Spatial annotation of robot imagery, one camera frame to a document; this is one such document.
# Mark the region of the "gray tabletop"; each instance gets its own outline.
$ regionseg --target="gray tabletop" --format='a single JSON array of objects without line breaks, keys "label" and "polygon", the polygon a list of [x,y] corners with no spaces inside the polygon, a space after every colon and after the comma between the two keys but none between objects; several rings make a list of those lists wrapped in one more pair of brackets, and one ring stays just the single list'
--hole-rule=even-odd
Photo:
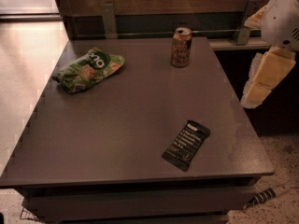
[{"label": "gray tabletop", "polygon": [[[58,65],[92,47],[126,59],[120,72],[69,95],[45,89],[0,187],[261,177],[273,167],[205,38],[187,67],[170,65],[171,39],[67,44]],[[162,159],[188,119],[211,135],[187,172]]]}]

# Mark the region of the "crumpled snack bag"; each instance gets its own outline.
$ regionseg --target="crumpled snack bag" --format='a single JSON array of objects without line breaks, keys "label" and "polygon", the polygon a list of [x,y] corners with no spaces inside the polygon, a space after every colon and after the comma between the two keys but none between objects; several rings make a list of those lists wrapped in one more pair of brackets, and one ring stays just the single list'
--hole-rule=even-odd
[{"label": "crumpled snack bag", "polygon": [[107,54],[99,48],[63,66],[51,78],[68,93],[84,91],[109,77],[122,67],[125,60],[120,55]]}]

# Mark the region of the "can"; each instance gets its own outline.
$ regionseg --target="can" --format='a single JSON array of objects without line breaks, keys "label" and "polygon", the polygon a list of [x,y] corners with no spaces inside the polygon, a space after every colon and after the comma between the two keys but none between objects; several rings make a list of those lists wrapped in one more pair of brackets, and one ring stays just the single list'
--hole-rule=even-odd
[{"label": "can", "polygon": [[192,43],[192,31],[187,27],[176,29],[172,40],[171,64],[184,67],[189,62]]}]

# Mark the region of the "concrete floor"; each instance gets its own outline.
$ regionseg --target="concrete floor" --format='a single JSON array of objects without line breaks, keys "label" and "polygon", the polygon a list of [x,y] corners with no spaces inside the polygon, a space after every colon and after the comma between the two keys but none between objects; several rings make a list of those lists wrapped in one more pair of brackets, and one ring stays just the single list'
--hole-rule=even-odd
[{"label": "concrete floor", "polygon": [[[0,23],[0,174],[67,42],[60,21]],[[288,183],[299,186],[299,134],[260,136],[276,173],[262,178],[258,191]],[[0,189],[5,223],[39,223],[21,207],[14,189]],[[291,189],[246,212],[229,212],[229,224],[299,223],[299,189]]]}]

